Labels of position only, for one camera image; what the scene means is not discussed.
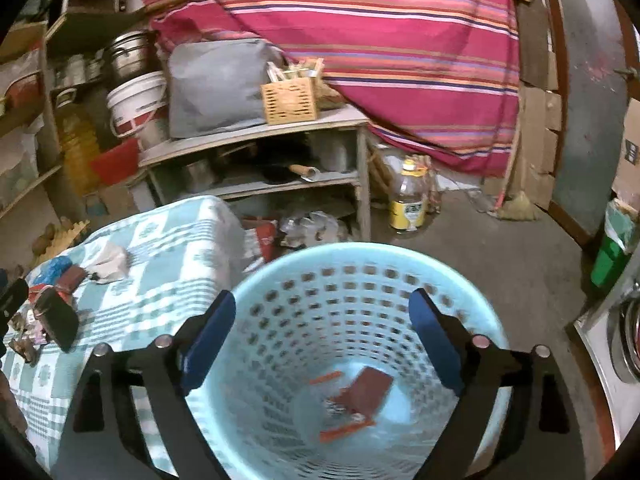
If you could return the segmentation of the blue plastic bag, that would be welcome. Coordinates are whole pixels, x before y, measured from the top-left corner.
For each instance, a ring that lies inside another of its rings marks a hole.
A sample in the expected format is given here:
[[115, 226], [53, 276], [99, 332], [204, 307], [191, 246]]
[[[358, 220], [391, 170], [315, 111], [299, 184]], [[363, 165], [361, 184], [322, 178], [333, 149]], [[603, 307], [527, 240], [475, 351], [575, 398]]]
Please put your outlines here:
[[32, 286], [55, 285], [62, 275], [73, 265], [66, 256], [57, 256], [43, 263], [39, 274], [32, 280]]

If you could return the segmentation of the green container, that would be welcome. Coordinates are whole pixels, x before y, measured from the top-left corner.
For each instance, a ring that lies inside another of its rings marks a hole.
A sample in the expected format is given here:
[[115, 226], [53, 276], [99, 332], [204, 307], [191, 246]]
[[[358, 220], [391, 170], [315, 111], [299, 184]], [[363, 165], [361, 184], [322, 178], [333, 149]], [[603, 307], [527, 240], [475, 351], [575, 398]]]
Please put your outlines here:
[[613, 198], [606, 206], [602, 242], [591, 271], [591, 283], [600, 292], [620, 278], [639, 243], [639, 211]]

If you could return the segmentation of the oil bottle yellow label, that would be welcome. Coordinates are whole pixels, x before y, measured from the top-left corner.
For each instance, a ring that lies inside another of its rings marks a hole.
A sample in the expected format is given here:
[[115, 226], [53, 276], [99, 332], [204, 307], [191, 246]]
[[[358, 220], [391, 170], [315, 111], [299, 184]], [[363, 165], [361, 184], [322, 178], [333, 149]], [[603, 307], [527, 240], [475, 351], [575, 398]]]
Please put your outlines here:
[[390, 191], [390, 226], [397, 232], [414, 232], [424, 225], [426, 214], [426, 169], [406, 157]]

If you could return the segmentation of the grey wooden side shelf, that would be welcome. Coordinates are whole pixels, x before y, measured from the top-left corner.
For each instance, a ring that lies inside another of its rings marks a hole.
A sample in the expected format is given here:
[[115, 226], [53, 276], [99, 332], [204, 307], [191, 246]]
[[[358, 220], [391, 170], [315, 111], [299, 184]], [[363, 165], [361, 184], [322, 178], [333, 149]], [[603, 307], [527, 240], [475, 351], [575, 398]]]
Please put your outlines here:
[[198, 138], [167, 140], [143, 152], [145, 170], [166, 205], [208, 194], [242, 200], [347, 186], [360, 240], [371, 238], [367, 117], [351, 105], [312, 122], [259, 125]]

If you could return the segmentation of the white plastic bucket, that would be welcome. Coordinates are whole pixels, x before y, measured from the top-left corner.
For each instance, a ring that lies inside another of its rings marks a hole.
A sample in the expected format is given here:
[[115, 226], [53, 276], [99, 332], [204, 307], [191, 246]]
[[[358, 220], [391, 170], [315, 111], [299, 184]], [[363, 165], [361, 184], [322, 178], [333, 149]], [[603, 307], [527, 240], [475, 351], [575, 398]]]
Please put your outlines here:
[[168, 83], [161, 70], [120, 84], [106, 98], [111, 132], [135, 138], [144, 152], [169, 139]]

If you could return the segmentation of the broom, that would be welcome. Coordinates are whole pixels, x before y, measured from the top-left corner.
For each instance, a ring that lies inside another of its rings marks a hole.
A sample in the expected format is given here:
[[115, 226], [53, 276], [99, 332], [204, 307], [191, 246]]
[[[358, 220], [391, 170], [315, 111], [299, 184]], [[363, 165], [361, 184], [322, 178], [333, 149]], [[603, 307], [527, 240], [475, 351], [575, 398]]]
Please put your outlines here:
[[506, 173], [504, 174], [500, 192], [495, 201], [495, 208], [492, 212], [494, 217], [501, 221], [529, 222], [538, 219], [536, 206], [530, 201], [524, 191], [518, 191], [511, 198], [508, 197], [516, 162], [518, 161], [518, 153], [520, 152], [521, 136], [522, 129], [520, 123], [517, 122], [511, 153], [508, 164], [506, 165]]

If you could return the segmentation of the white tissue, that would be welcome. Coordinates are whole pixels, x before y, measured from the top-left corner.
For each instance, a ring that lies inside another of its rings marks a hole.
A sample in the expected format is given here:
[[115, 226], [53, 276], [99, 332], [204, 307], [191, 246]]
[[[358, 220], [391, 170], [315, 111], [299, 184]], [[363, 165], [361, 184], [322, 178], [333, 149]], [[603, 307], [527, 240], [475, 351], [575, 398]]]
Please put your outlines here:
[[123, 280], [129, 274], [129, 252], [125, 248], [107, 242], [85, 266], [85, 270], [88, 278], [99, 284]]

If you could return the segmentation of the black cup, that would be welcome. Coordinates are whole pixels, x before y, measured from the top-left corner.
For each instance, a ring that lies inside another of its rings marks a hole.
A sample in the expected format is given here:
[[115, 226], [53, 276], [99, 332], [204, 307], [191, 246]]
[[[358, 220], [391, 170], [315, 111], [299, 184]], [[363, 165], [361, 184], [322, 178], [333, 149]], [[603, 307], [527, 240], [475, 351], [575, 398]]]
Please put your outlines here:
[[44, 288], [35, 303], [35, 317], [48, 337], [63, 352], [69, 352], [76, 339], [79, 318], [54, 287]]

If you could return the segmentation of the yellow egg tray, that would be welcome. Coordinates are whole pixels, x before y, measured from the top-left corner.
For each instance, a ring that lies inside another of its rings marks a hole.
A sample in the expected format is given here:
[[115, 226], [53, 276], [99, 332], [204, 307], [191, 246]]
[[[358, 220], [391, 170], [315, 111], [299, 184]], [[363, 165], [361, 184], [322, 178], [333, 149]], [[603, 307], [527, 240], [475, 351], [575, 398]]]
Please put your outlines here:
[[89, 235], [89, 226], [88, 220], [79, 222], [64, 220], [58, 228], [50, 224], [32, 243], [34, 258], [30, 265], [33, 268], [39, 266], [61, 255], [66, 249], [76, 246]]

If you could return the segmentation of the wooden utensil holder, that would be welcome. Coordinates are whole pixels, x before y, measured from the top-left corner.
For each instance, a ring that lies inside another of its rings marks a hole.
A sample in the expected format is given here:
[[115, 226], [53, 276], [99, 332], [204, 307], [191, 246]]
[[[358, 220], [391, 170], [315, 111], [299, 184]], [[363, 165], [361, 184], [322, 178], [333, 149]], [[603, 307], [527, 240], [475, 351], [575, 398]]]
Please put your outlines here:
[[268, 125], [313, 122], [319, 118], [316, 90], [323, 65], [322, 58], [307, 58], [284, 67], [267, 63], [269, 81], [260, 90]]

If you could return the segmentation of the steel pot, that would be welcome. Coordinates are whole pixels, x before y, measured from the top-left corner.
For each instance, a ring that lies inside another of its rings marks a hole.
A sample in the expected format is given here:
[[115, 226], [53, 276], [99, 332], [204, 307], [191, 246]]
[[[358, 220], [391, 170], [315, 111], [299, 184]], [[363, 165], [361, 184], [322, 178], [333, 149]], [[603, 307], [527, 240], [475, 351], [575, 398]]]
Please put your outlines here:
[[115, 38], [105, 50], [106, 71], [112, 87], [162, 68], [156, 50], [156, 33], [132, 30]]

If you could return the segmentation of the green checked tablecloth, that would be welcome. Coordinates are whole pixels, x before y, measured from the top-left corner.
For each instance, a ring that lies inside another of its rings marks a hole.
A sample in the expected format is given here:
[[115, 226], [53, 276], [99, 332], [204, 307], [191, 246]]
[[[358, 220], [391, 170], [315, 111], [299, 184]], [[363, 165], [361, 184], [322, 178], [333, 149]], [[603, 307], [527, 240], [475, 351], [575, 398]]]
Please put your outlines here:
[[230, 207], [214, 196], [187, 198], [119, 220], [63, 255], [85, 268], [109, 244], [126, 250], [128, 274], [111, 284], [85, 280], [75, 290], [79, 328], [73, 348], [63, 352], [48, 344], [35, 364], [13, 350], [1, 360], [26, 418], [27, 439], [45, 470], [58, 458], [70, 399], [97, 344], [130, 350], [173, 334], [242, 278], [244, 231]]

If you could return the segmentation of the light blue laundry basket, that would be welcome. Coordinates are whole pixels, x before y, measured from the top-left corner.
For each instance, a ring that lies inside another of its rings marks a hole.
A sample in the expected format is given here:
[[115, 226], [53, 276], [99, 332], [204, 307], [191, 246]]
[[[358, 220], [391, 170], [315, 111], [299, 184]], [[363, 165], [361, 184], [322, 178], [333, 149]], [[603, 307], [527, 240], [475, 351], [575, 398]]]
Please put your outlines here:
[[[414, 331], [424, 289], [472, 334], [508, 343], [496, 312], [450, 266], [412, 250], [338, 243], [294, 252], [235, 287], [235, 322], [188, 405], [235, 479], [410, 479], [456, 406]], [[329, 400], [365, 368], [392, 385], [371, 427], [330, 443]]]

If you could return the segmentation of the grey fabric bag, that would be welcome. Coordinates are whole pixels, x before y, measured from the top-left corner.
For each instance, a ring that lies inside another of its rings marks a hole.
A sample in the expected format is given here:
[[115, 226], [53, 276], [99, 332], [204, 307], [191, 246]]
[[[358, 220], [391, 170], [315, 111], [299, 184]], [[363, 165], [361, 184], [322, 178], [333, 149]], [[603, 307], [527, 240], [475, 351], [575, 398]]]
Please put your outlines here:
[[268, 65], [279, 49], [261, 39], [180, 44], [168, 58], [169, 134], [189, 139], [262, 125]]

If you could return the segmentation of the red striped curtain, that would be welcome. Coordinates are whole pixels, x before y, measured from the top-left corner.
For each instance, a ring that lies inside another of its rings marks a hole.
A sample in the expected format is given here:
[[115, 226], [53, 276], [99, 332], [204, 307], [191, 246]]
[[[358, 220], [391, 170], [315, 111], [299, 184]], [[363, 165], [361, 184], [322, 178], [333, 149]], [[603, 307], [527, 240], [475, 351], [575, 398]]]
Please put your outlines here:
[[259, 37], [318, 58], [386, 143], [465, 174], [506, 171], [520, 85], [512, 0], [181, 0], [151, 24], [167, 49]]

